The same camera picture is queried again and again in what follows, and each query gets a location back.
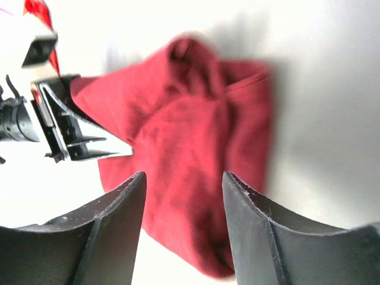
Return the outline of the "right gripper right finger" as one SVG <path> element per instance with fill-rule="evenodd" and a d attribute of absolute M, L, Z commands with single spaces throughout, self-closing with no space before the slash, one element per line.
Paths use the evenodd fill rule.
<path fill-rule="evenodd" d="M 238 284 L 378 284 L 379 224 L 341 229 L 301 216 L 223 175 Z"/>

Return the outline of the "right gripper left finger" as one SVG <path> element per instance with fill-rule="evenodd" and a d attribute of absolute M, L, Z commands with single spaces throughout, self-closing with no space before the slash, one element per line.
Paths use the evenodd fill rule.
<path fill-rule="evenodd" d="M 1 284 L 131 284 L 145 197 L 137 172 L 43 225 L 1 227 Z"/>

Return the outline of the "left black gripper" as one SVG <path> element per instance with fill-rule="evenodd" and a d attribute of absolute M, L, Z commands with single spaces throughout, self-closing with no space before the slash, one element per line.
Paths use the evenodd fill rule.
<path fill-rule="evenodd" d="M 86 162 L 131 156 L 130 145 L 87 116 L 71 98 L 70 83 L 78 74 L 45 78 L 31 83 L 36 111 L 55 162 Z"/>

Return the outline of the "dark red t-shirt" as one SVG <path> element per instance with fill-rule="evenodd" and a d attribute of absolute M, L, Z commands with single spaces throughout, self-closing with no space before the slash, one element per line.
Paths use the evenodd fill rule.
<path fill-rule="evenodd" d="M 271 137 L 271 80 L 258 61 L 224 60 L 178 37 L 145 61 L 71 82 L 74 103 L 133 155 L 99 160 L 105 191 L 147 175 L 142 228 L 203 274 L 234 273 L 222 176 L 257 191 Z"/>

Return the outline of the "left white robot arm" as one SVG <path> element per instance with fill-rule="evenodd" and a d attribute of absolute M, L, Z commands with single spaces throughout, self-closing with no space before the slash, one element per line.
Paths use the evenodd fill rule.
<path fill-rule="evenodd" d="M 45 156 L 56 163 L 133 155 L 131 146 L 75 105 L 69 85 L 78 77 L 68 74 L 35 81 L 31 98 L 22 96 L 6 77 L 13 96 L 1 99 L 1 142 L 45 143 Z"/>

